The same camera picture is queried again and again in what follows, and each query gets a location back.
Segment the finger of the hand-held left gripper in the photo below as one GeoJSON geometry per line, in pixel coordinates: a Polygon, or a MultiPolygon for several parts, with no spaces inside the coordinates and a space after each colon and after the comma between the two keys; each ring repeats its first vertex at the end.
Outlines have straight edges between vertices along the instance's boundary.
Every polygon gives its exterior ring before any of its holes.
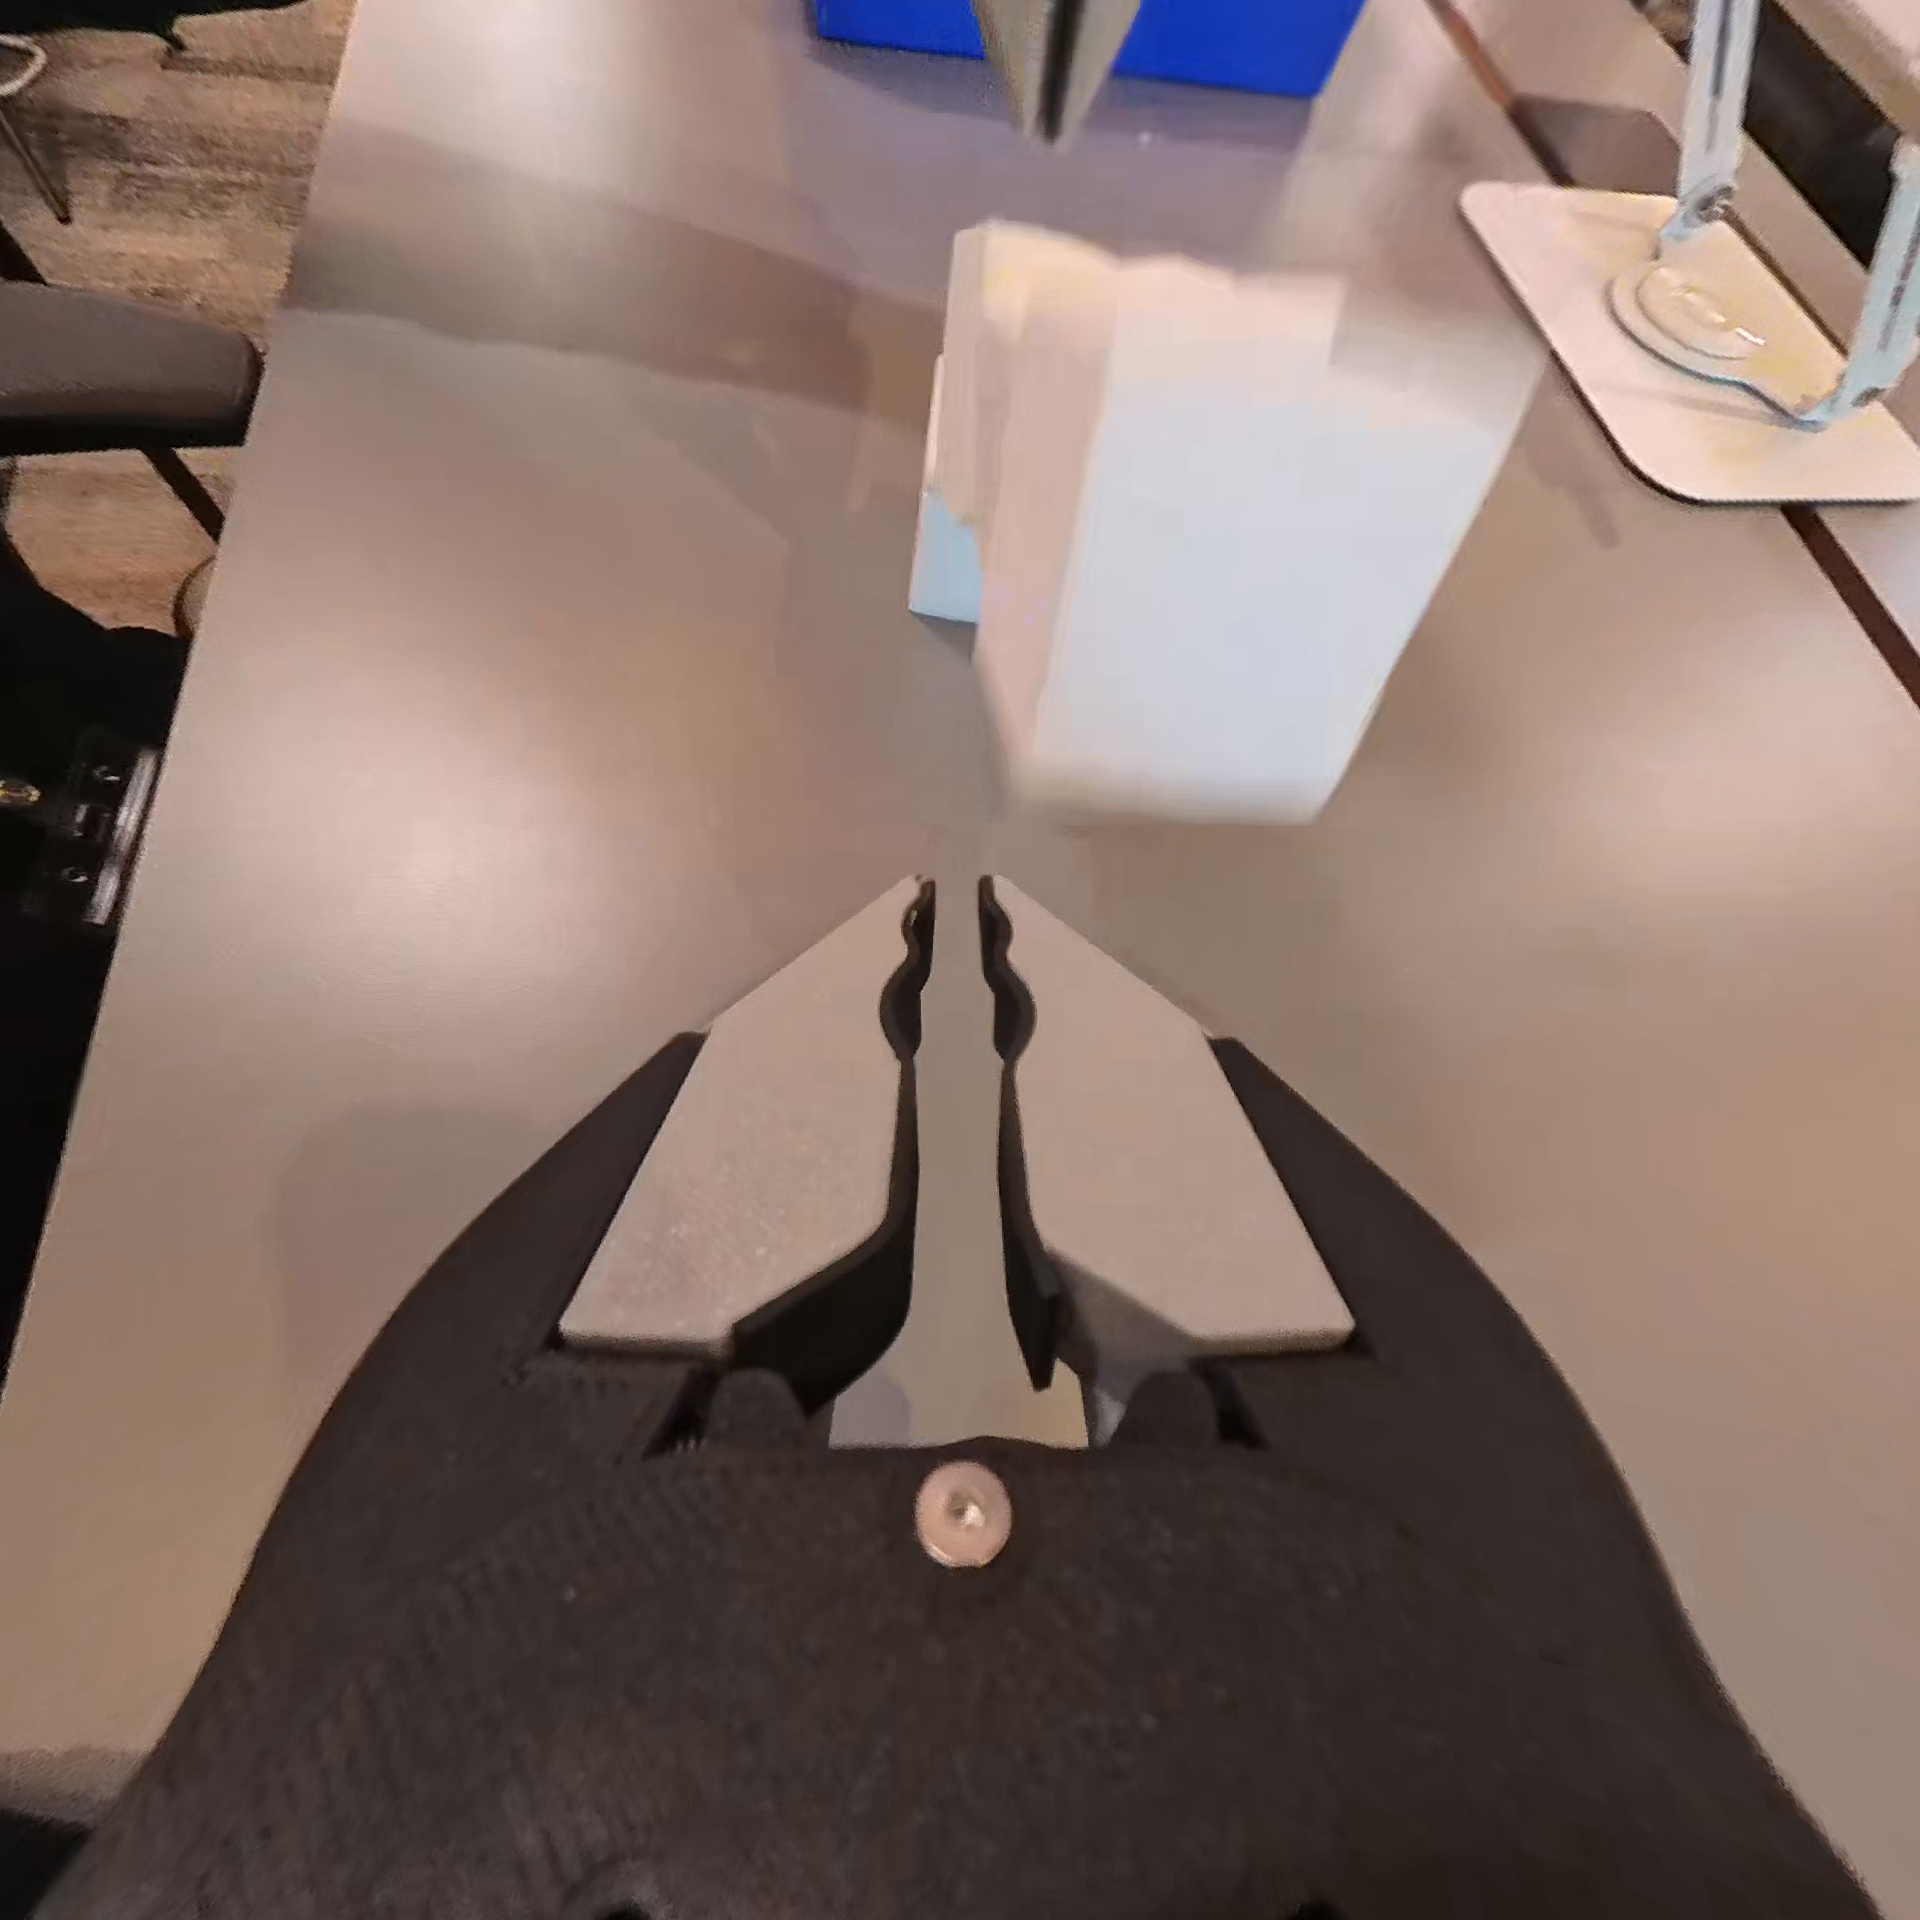
{"type": "Polygon", "coordinates": [[[1058,142],[1066,131],[1071,2],[974,2],[986,56],[1021,135],[1058,142]]]}
{"type": "Polygon", "coordinates": [[[1140,2],[1066,5],[1066,126],[1082,128],[1112,74],[1140,2]]]}

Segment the white foam cube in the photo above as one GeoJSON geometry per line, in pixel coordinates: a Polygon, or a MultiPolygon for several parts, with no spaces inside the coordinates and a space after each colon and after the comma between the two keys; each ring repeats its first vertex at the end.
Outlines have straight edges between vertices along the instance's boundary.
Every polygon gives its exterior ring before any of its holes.
{"type": "Polygon", "coordinates": [[[1014,356],[1051,250],[1046,228],[1008,221],[963,228],[950,243],[907,588],[919,618],[979,621],[1014,356]]]}
{"type": "Polygon", "coordinates": [[[939,491],[1029,810],[1298,826],[1347,775],[1543,375],[1341,277],[957,234],[939,491]]]}

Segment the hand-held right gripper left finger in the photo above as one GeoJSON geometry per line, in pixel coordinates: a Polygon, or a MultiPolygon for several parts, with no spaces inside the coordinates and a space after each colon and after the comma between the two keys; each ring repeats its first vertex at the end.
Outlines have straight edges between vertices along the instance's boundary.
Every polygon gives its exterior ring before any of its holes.
{"type": "Polygon", "coordinates": [[[903,877],[707,1027],[564,1348],[768,1372],[804,1410],[874,1368],[911,1293],[934,920],[934,883],[903,877]]]}

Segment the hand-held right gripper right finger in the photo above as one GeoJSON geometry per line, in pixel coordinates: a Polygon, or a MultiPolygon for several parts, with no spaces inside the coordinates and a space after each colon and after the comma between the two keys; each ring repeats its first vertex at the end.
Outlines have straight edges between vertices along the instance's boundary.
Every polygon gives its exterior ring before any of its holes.
{"type": "Polygon", "coordinates": [[[1006,1302],[1031,1386],[1328,1352],[1328,1264],[1210,1030],[1008,877],[976,886],[1006,1302]]]}

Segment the blue plastic bin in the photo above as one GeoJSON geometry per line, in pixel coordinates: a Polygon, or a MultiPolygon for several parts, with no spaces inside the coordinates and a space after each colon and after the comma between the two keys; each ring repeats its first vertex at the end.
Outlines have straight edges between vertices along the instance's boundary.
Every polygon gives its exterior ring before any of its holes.
{"type": "MultiPolygon", "coordinates": [[[[1363,2],[1140,2],[1112,74],[1314,99],[1359,21],[1363,2]]],[[[816,35],[853,45],[983,60],[972,2],[814,2],[816,35]]]]}

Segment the white-based document stand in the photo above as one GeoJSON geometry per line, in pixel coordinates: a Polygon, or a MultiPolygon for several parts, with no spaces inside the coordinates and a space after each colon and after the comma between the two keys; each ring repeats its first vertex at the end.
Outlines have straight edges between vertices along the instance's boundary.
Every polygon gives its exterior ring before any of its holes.
{"type": "Polygon", "coordinates": [[[1918,451],[1885,397],[1915,356],[1915,5],[1783,5],[1896,136],[1844,349],[1735,228],[1760,12],[1691,5],[1668,195],[1471,183],[1459,211],[1654,488],[1707,508],[1908,504],[1918,451]]]}

